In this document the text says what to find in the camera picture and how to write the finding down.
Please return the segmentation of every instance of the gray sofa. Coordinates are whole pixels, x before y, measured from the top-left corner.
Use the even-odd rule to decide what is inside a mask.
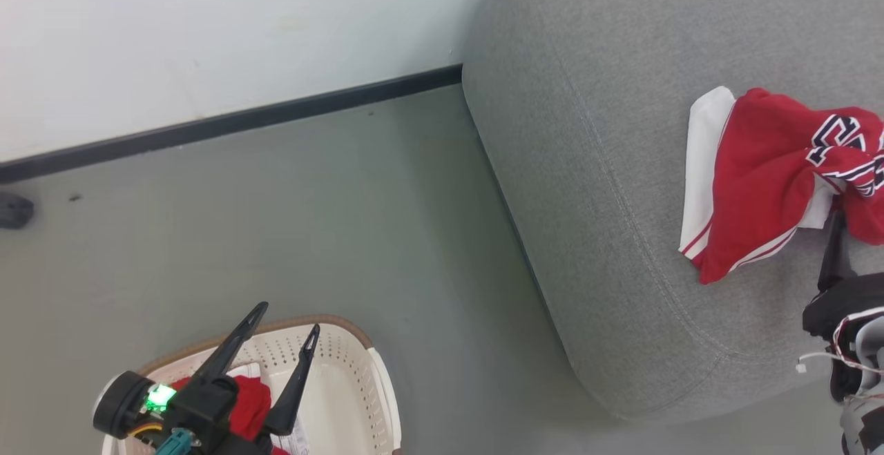
[[[677,251],[691,103],[723,84],[884,112],[884,0],[486,0],[463,89],[556,330],[613,414],[679,423],[820,379],[825,233],[698,283]],[[860,273],[884,249],[853,243]]]

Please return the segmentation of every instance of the white plastic basket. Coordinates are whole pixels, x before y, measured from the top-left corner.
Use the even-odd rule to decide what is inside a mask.
[[[261,364],[262,379],[276,401],[316,323],[321,333],[298,412],[310,455],[401,455],[396,396],[384,360],[365,333],[348,320],[307,316],[261,326],[243,344],[233,366]],[[139,373],[164,385],[189,377],[221,341],[191,346]],[[102,447],[102,455],[153,453],[154,448],[132,438],[105,436]]]

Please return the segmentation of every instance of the green led light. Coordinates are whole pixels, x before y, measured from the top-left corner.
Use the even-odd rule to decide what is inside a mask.
[[[156,385],[148,393],[148,401],[144,403],[144,406],[149,411],[163,413],[175,393],[177,393],[176,390],[168,386]]]

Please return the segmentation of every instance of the basket rim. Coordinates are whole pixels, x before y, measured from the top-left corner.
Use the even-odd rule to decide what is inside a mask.
[[[312,316],[294,317],[294,319],[277,320],[277,322],[262,324],[258,326],[255,336],[260,335],[260,333],[269,333],[279,329],[296,328],[299,326],[307,326],[309,324],[331,324],[338,326],[338,328],[350,332],[359,343],[366,348],[366,350],[374,348],[372,340],[370,340],[365,331],[359,329],[356,324],[350,322],[350,320],[347,320],[344,317],[331,316],[331,314],[328,313],[317,313]],[[221,342],[224,341],[224,338],[226,337],[227,335],[220,336],[220,338],[207,339],[202,342],[197,342],[195,345],[181,348],[179,351],[173,351],[171,354],[164,355],[163,357],[157,358],[157,360],[148,362],[148,364],[145,364],[145,366],[140,368],[137,372],[142,376],[149,376],[149,374],[162,367],[168,366],[171,363],[221,345]]]

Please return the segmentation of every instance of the concrete floor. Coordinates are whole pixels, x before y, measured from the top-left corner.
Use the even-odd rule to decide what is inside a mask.
[[[385,358],[404,453],[840,452],[826,385],[677,427],[620,423],[572,375],[458,86],[8,188],[3,453],[100,452],[126,368],[230,330],[335,313]],[[81,198],[72,201],[75,195]]]

